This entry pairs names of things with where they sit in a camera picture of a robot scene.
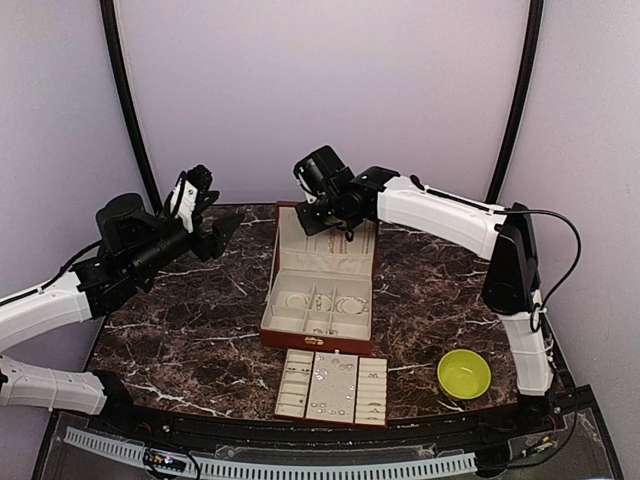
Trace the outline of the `red jewelry box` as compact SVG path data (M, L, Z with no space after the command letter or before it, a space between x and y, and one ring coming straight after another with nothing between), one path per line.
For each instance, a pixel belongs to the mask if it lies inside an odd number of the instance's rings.
M372 351L372 295L378 226L369 220L349 241L332 228L309 237L292 202L275 207L274 256L260 323L260 341L275 349L368 355ZM307 309L285 306L293 292L309 295ZM335 311L341 297L370 301L367 314Z

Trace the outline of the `red jewelry tray insert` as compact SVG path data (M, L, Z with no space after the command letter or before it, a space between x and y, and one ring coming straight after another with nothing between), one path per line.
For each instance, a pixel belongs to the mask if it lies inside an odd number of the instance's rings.
M289 349L274 416L384 428L387 397L388 362L384 358Z

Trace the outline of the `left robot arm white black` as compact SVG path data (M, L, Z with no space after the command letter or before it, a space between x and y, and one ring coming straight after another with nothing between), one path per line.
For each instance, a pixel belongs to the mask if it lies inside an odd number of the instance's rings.
M139 195L120 195L96 214L98 255L82 254L56 277L1 302L1 349L8 349L70 324L99 319L119 310L139 292L149 292L156 275L191 252L201 261L222 256L244 217L234 214L202 227L202 214L217 195L188 188L177 215L148 213ZM99 415L120 436L141 427L119 380L104 372L69 372L1 358L2 406L32 406Z

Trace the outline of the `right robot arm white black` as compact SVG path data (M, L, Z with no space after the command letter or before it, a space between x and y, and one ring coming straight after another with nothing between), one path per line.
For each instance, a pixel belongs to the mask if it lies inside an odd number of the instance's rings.
M530 434L547 420L549 405L542 396L554 374L542 318L551 295L541 291L532 218L564 221L565 216L520 203L502 207L472 201L380 166L354 174L329 145L299 160L293 175L306 196L296 214L309 236L338 228L350 237L369 220L427 233L488 261L481 297L505 328L517 389L528 396L511 410L510 424Z

